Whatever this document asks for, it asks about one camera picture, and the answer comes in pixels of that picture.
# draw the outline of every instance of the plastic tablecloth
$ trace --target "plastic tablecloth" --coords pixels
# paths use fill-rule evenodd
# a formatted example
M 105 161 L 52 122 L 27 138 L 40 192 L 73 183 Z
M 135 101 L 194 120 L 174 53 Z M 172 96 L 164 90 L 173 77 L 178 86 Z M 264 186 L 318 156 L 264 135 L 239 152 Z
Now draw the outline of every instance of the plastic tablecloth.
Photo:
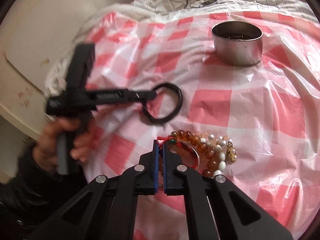
M 220 62 L 211 27 L 227 20 L 263 31 L 263 59 L 253 67 Z M 173 130 L 229 135 L 238 160 L 223 174 L 298 239 L 320 208 L 319 25 L 276 13 L 216 13 L 164 23 L 106 14 L 87 42 L 96 61 L 87 88 L 148 90 L 162 82 L 184 94 L 180 114 L 154 126 L 141 105 L 101 106 L 96 143 L 85 173 L 121 174 Z M 175 101 L 165 93 L 149 104 L 163 116 Z M 138 201 L 135 239 L 187 239 L 182 196 Z

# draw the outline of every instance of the open tin can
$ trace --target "open tin can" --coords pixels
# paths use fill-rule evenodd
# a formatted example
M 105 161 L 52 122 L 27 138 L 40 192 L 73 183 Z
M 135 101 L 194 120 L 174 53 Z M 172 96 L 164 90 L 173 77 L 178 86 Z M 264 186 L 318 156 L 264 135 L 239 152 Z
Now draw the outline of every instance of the open tin can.
M 262 31 L 246 22 L 228 21 L 211 29 L 219 60 L 236 66 L 253 66 L 262 60 Z

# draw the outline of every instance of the white wall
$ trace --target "white wall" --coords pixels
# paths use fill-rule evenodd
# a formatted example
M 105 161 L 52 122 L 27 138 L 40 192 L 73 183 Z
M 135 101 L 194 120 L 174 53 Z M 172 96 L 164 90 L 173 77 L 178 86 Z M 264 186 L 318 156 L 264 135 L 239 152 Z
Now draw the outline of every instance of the white wall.
M 0 116 L 0 181 L 6 176 L 14 177 L 17 171 L 18 156 L 25 147 L 24 141 L 28 136 L 11 125 Z

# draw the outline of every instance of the black braided bracelet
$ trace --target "black braided bracelet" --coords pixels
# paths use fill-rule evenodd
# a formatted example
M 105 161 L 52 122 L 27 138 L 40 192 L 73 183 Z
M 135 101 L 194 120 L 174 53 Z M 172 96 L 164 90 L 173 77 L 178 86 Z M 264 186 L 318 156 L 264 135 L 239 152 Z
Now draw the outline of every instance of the black braided bracelet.
M 177 114 L 180 112 L 181 107 L 182 107 L 182 103 L 183 103 L 183 94 L 182 91 L 179 87 L 177 87 L 174 84 L 171 83 L 163 83 L 163 84 L 159 84 L 156 87 L 154 87 L 152 90 L 158 90 L 159 88 L 168 88 L 170 90 L 172 90 L 173 92 L 175 92 L 178 96 L 178 103 L 176 108 L 173 110 L 173 112 L 171 114 L 169 114 L 166 117 L 163 118 L 154 118 L 149 111 L 147 110 L 147 102 L 143 102 L 142 103 L 142 112 L 144 113 L 144 115 L 146 117 L 148 117 L 148 119 L 150 120 L 150 122 L 152 123 L 157 123 L 157 124 L 163 124 L 166 122 L 169 122 L 170 120 L 172 120 L 174 117 L 177 116 Z

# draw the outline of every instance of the white bead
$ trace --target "white bead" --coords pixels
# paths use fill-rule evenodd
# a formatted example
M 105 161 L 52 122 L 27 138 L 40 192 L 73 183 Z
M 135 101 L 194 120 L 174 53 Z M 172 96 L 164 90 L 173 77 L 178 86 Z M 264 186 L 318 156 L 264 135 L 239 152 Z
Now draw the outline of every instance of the white bead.
M 207 146 L 209 147 L 209 148 L 213 148 L 213 143 L 211 142 L 211 141 L 207 141 Z
M 214 150 L 216 151 L 216 153 L 222 152 L 222 148 L 221 148 L 220 145 L 215 145 L 213 148 L 214 148 Z
M 225 162 L 220 162 L 218 165 L 218 169 L 220 171 L 223 171 L 226 168 L 226 163 Z
M 217 176 L 217 175 L 221 175 L 222 172 L 220 170 L 216 170 L 214 173 L 213 173 L 213 176 Z
M 226 155 L 223 152 L 220 152 L 218 158 L 221 162 L 224 162 L 226 160 Z
M 222 140 L 219 144 L 221 147 L 225 147 L 227 145 L 227 142 L 225 140 Z
M 213 139 L 214 139 L 214 135 L 213 135 L 212 133 L 209 134 L 209 135 L 208 135 L 208 140 L 211 141 L 211 140 L 213 140 Z

